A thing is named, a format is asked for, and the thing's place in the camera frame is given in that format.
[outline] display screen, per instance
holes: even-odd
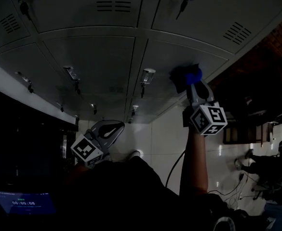
[[[0,191],[0,205],[7,214],[48,215],[55,207],[48,193],[21,193]]]

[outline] timer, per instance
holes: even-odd
[[[15,202],[12,201],[14,205],[35,205],[35,202]]]

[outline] shoe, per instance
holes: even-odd
[[[250,158],[250,156],[253,155],[253,151],[254,151],[254,149],[249,149],[248,152],[245,155],[245,159]]]
[[[141,153],[139,151],[134,151],[132,152],[129,156],[128,156],[128,160],[129,161],[131,158],[133,158],[134,156],[138,156],[141,157]]]
[[[237,170],[241,170],[242,169],[242,162],[240,160],[235,159],[234,165],[235,165]]]

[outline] screen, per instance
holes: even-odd
[[[0,205],[7,214],[48,215],[55,207],[48,193],[21,193],[0,191]]]

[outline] white shoe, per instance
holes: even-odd
[[[250,158],[251,155],[253,155],[254,149],[249,149],[248,152],[245,155],[245,159]]]
[[[133,158],[134,156],[138,156],[138,157],[141,157],[141,153],[139,151],[134,151],[132,152],[129,157],[128,157],[128,161]]]
[[[240,160],[235,159],[234,165],[235,165],[237,170],[241,170],[242,169],[242,162]]]

